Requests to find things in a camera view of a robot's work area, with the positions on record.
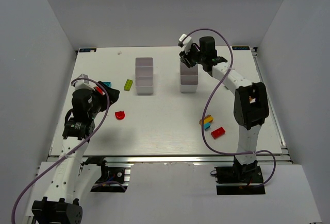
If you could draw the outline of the red rectangular lego brick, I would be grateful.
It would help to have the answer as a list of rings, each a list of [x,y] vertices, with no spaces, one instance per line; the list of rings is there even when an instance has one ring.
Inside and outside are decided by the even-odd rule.
[[[225,130],[223,127],[220,127],[211,132],[211,136],[213,137],[213,139],[217,139],[217,138],[223,136],[224,134],[225,134]]]

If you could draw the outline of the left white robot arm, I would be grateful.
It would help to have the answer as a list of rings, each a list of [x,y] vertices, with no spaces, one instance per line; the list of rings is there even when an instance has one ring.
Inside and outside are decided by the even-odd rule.
[[[99,81],[95,87],[87,79],[74,82],[72,108],[64,118],[62,151],[54,176],[41,200],[32,204],[31,211],[38,223],[81,223],[83,196],[101,177],[100,163],[83,165],[82,158],[90,139],[99,126],[95,118],[119,99],[119,90]]]

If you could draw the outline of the lime green lego plate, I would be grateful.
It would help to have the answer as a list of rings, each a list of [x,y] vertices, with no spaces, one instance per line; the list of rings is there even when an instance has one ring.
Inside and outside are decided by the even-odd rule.
[[[125,84],[124,84],[124,88],[123,88],[123,90],[129,92],[130,89],[131,89],[131,87],[132,87],[132,85],[133,85],[133,80],[131,80],[131,79],[127,79],[126,82],[125,82]]]

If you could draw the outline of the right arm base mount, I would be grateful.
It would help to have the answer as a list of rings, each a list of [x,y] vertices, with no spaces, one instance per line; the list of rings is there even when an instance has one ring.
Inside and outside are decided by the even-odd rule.
[[[233,166],[217,166],[210,175],[216,179],[218,196],[265,195],[263,175],[260,166],[242,176],[238,175]]]

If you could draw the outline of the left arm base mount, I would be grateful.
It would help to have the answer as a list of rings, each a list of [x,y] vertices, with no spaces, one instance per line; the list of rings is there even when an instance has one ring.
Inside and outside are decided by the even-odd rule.
[[[88,157],[81,166],[95,164],[101,170],[100,178],[93,185],[91,192],[99,193],[124,193],[125,167],[109,166],[105,157]]]

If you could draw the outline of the red round lego piece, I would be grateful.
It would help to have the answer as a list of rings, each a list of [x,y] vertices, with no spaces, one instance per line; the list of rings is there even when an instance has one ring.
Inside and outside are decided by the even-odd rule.
[[[95,86],[94,89],[100,93],[101,95],[105,95],[105,93],[103,92],[103,90],[101,88],[99,88],[98,86]]]

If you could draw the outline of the small red curved lego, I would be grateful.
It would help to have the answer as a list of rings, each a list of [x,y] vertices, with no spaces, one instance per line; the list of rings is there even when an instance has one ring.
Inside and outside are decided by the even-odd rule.
[[[123,120],[126,116],[124,111],[117,111],[114,114],[117,120]]]

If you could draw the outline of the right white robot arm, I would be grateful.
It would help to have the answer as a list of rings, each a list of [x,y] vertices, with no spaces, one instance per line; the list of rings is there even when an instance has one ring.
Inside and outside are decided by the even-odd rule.
[[[218,56],[213,37],[202,37],[199,44],[195,44],[190,36],[182,34],[179,46],[183,49],[179,54],[182,63],[188,68],[201,65],[234,95],[233,114],[239,126],[239,140],[233,168],[237,174],[254,171],[257,167],[258,135],[269,116],[266,86],[246,79],[224,57]]]

